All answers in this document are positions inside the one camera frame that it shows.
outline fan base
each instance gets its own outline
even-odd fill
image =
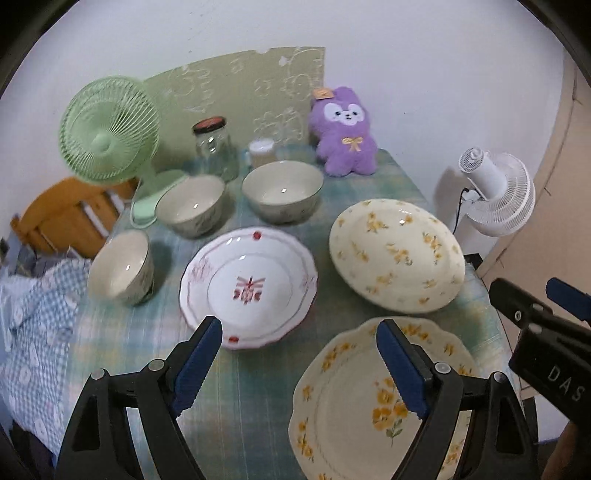
[[[156,204],[167,191],[186,178],[187,174],[182,170],[167,170],[158,173],[149,185],[142,182],[131,204],[131,224],[136,228],[152,225],[156,220]]]

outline chair backrest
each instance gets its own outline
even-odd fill
[[[19,240],[37,253],[66,252],[72,246],[83,257],[94,258],[106,239],[88,217],[85,205],[110,232],[119,212],[108,192],[130,200],[136,186],[135,180],[107,187],[69,177],[39,195],[22,218],[15,215],[11,226]]]

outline bowl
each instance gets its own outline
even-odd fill
[[[314,212],[323,183],[324,175],[318,168],[301,161],[281,160],[250,172],[242,182],[242,193],[263,220],[298,222]]]
[[[154,285],[154,262],[148,235],[131,230],[108,241],[92,262],[88,293],[98,300],[136,305]]]
[[[197,238],[219,221],[226,184],[213,175],[189,177],[167,191],[156,205],[156,218],[185,238]]]
[[[462,249],[426,210],[393,199],[369,199],[342,212],[330,230],[337,272],[359,295],[390,311],[433,312],[464,282]]]

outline white plate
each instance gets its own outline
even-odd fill
[[[400,200],[365,200],[346,209],[330,230],[329,249],[352,289],[396,312],[440,309],[464,282],[462,249],[449,229]]]
[[[180,305],[197,328],[207,315],[222,322],[222,346],[275,342],[306,316],[318,272],[306,247],[279,230],[250,227],[205,245],[181,280]]]
[[[309,480],[390,480],[421,420],[406,409],[375,344],[378,324],[393,318],[412,343],[457,372],[476,372],[452,333],[430,320],[382,317],[333,338],[294,391],[291,447]],[[439,480],[450,478],[462,452],[470,413],[460,412]]]

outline plate rim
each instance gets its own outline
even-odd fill
[[[296,407],[298,407],[304,403],[304,400],[301,400],[301,391],[306,385],[310,384],[310,382],[308,381],[308,377],[313,375],[311,370],[313,368],[320,368],[322,366],[322,359],[326,356],[326,354],[328,352],[332,351],[332,349],[334,348],[335,345],[342,343],[343,341],[345,341],[345,339],[347,339],[349,337],[355,337],[355,336],[361,334],[365,329],[367,329],[369,327],[370,324],[375,323],[377,326],[382,320],[386,320],[386,319],[392,319],[394,321],[396,321],[397,319],[401,319],[401,320],[407,320],[407,321],[418,322],[418,323],[426,323],[428,325],[431,325],[432,327],[434,327],[434,329],[436,331],[440,332],[444,337],[453,339],[454,343],[460,347],[462,352],[465,355],[467,355],[467,357],[470,358],[470,360],[472,360],[473,365],[474,365],[474,369],[475,369],[473,374],[474,375],[480,374],[480,371],[479,371],[480,369],[479,369],[478,364],[476,363],[475,358],[470,353],[470,351],[468,350],[466,345],[464,345],[462,340],[454,333],[448,332],[447,330],[442,329],[436,322],[434,322],[430,319],[426,319],[426,318],[422,318],[422,317],[411,317],[411,316],[406,316],[406,315],[391,315],[391,316],[383,316],[383,317],[372,317],[372,318],[364,321],[361,325],[359,325],[356,328],[345,330],[343,332],[338,333],[337,335],[332,337],[331,340],[329,340],[324,345],[324,347],[322,347],[320,352],[318,352],[318,354],[312,359],[312,361],[306,367],[306,370],[304,370],[300,379],[297,381],[297,384],[294,389],[293,397],[292,397],[292,411],[291,411],[290,421],[289,421],[288,427],[287,427],[287,436],[288,436],[288,440],[289,440],[289,443],[291,446],[291,450],[293,451],[293,454],[295,456],[295,459],[298,462],[298,465],[300,466],[302,473],[304,474],[304,476],[308,480],[317,480],[318,473],[308,470],[309,463],[306,463],[306,461],[301,457],[301,455],[298,455],[298,452],[296,450],[296,448],[297,448],[297,445],[296,445],[297,444],[297,431],[296,430],[298,428],[298,425],[297,425],[298,420],[296,419]]]
[[[212,239],[208,243],[204,244],[199,250],[195,253],[193,258],[189,261],[183,275],[180,280],[180,289],[178,293],[178,301],[181,310],[181,314],[183,315],[185,322],[189,326],[189,328],[197,329],[203,319],[197,320],[197,317],[192,312],[189,303],[188,303],[188,272],[190,267],[196,260],[200,260],[203,256],[200,256],[200,253],[209,245],[218,242],[224,242],[227,240],[228,237],[237,236],[237,235],[253,235],[255,232],[260,232],[263,235],[265,232],[268,234],[272,234],[275,236],[279,236],[283,240],[287,241],[290,247],[295,249],[295,253],[300,256],[303,263],[304,271],[309,275],[309,284],[307,286],[306,293],[302,297],[302,301],[300,303],[300,307],[296,311],[296,313],[287,319],[282,325],[273,330],[272,332],[266,333],[262,336],[257,337],[245,337],[244,340],[241,340],[239,343],[230,343],[228,341],[228,337],[222,337],[222,347],[228,350],[243,350],[243,349],[253,349],[253,348],[261,348],[265,345],[270,343],[274,343],[281,338],[283,338],[286,334],[292,331],[295,327],[297,327],[308,315],[314,300],[316,299],[316,295],[318,292],[318,282],[319,282],[319,274],[316,268],[316,263],[314,261],[314,257],[310,250],[302,244],[296,237],[286,233],[282,230],[277,228],[270,228],[266,226],[249,226],[231,230],[229,232],[225,232],[216,238]]]
[[[415,205],[413,203],[410,202],[406,202],[405,200],[398,200],[398,199],[387,199],[387,198],[373,198],[373,199],[367,199],[367,200],[361,200],[360,202],[357,202],[353,205],[350,205],[349,207],[347,207],[345,210],[343,210],[342,212],[340,212],[337,215],[337,218],[335,219],[335,221],[333,222],[332,227],[330,228],[330,233],[329,233],[329,255],[330,255],[330,259],[333,263],[333,265],[335,266],[335,270],[338,272],[339,276],[345,281],[345,283],[349,286],[349,288],[351,288],[355,293],[357,293],[358,295],[360,295],[361,297],[365,298],[367,301],[370,301],[371,303],[378,305],[380,307],[383,307],[385,309],[388,310],[393,310],[395,312],[400,312],[400,313],[404,313],[404,314],[423,314],[423,313],[430,313],[430,312],[434,312],[438,309],[441,309],[443,307],[445,307],[446,305],[450,304],[459,294],[460,290],[462,289],[462,285],[464,283],[464,280],[466,278],[466,269],[464,267],[464,269],[462,269],[462,278],[460,279],[460,281],[457,284],[457,292],[454,296],[451,297],[451,299],[444,304],[435,304],[432,303],[431,305],[415,305],[414,308],[408,308],[407,306],[401,305],[401,304],[392,304],[389,303],[387,301],[387,299],[381,299],[380,297],[372,297],[370,296],[365,290],[361,289],[361,288],[357,288],[357,286],[354,285],[353,282],[351,282],[351,279],[348,278],[348,274],[346,274],[343,269],[340,267],[339,263],[336,261],[336,253],[334,252],[335,250],[335,236],[336,236],[336,231],[337,228],[339,228],[337,226],[337,223],[339,221],[339,218],[344,214],[344,213],[353,213],[352,211],[350,212],[350,210],[359,207],[360,205],[363,205],[366,202],[400,202],[403,203],[405,205],[410,205],[414,208],[417,208],[420,210],[421,213],[424,213],[426,215],[432,216],[433,218],[435,218],[435,216],[431,213],[429,213],[428,211],[426,211],[424,208],[419,207],[418,205]],[[455,239],[455,237],[452,234],[452,237],[454,238],[456,245],[459,249],[459,255],[462,256],[463,258],[463,252],[462,252],[462,247],[459,245],[458,241]]]

